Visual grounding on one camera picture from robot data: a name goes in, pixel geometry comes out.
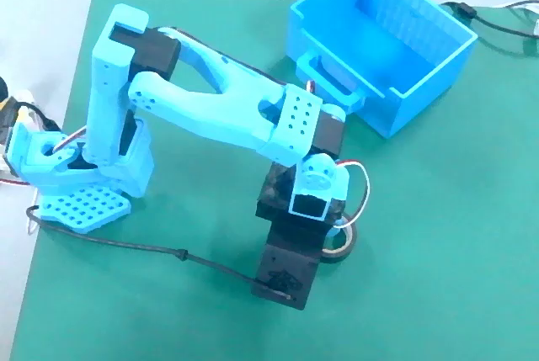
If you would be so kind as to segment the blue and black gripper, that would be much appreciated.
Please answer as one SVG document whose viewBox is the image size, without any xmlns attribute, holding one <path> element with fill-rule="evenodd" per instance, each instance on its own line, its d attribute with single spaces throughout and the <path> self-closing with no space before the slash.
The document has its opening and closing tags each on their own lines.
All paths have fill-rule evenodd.
<svg viewBox="0 0 539 361">
<path fill-rule="evenodd" d="M 344 207 L 346 202 L 344 200 L 332 199 L 328 206 L 328 211 L 326 213 L 326 223 L 331 226 L 342 226 L 346 223 L 344 218 Z M 332 227 L 327 235 L 327 239 L 332 239 L 336 237 L 342 231 L 341 228 Z"/>
</svg>

